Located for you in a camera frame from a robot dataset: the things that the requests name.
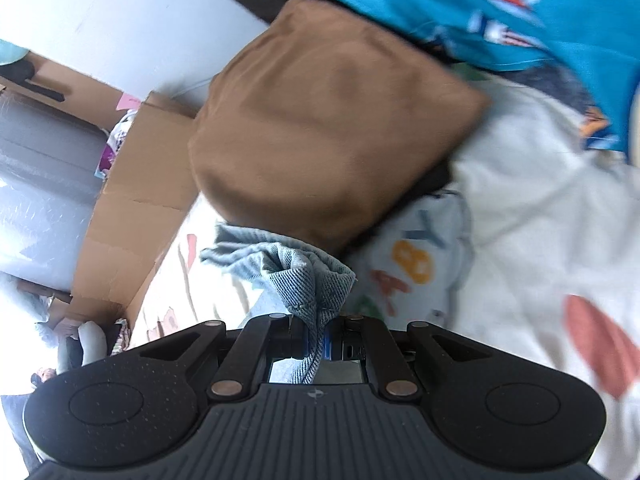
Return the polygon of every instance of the blue patterned fabric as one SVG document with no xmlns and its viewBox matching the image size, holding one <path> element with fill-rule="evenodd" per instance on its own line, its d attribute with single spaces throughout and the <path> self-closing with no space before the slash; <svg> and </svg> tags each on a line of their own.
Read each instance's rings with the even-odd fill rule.
<svg viewBox="0 0 640 480">
<path fill-rule="evenodd" d="M 355 282 L 351 269 L 300 240 L 228 224 L 216 226 L 215 245 L 200 258 L 263 288 L 262 297 L 273 302 L 273 312 L 284 306 L 304 321 L 309 356 L 289 382 L 311 384 L 324 353 L 324 326 L 338 316 Z"/>
<path fill-rule="evenodd" d="M 640 80 L 640 0 L 340 0 L 415 40 L 489 70 L 556 60 L 611 121 L 606 148 L 628 155 Z"/>
</svg>

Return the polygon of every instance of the teal object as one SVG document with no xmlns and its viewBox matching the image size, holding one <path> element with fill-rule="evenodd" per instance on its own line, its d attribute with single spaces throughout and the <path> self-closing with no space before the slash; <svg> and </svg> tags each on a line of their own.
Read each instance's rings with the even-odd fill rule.
<svg viewBox="0 0 640 480">
<path fill-rule="evenodd" d="M 15 63 L 27 55 L 29 49 L 0 40 L 0 66 Z"/>
<path fill-rule="evenodd" d="M 558 61 L 610 119 L 603 148 L 628 155 L 640 81 L 640 0 L 340 0 L 451 57 L 495 71 Z"/>
</svg>

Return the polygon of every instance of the cardboard flap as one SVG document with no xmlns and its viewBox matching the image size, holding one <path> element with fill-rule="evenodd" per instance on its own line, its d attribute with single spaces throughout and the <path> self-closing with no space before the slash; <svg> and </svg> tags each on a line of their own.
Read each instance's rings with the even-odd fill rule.
<svg viewBox="0 0 640 480">
<path fill-rule="evenodd" d="M 187 149 L 193 130 L 189 117 L 140 107 L 95 205 L 74 300 L 126 306 L 136 295 L 196 199 Z"/>
</svg>

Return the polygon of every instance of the brown garment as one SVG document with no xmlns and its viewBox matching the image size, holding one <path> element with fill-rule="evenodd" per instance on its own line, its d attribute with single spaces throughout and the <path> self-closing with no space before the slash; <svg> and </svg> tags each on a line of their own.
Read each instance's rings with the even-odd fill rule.
<svg viewBox="0 0 640 480">
<path fill-rule="evenodd" d="M 191 164 L 229 223 L 337 254 L 465 139 L 487 105 L 381 27 L 291 0 L 212 81 Z"/>
</svg>

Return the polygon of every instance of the white bedsheet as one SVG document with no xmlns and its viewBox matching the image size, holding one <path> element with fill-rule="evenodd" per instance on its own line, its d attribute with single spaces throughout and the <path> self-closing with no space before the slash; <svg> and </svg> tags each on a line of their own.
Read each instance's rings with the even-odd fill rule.
<svg viewBox="0 0 640 480">
<path fill-rule="evenodd" d="M 594 387 L 590 464 L 640 474 L 640 172 L 580 148 L 581 118 L 540 92 L 479 82 L 494 106 L 454 163 L 475 261 L 453 330 Z"/>
</svg>

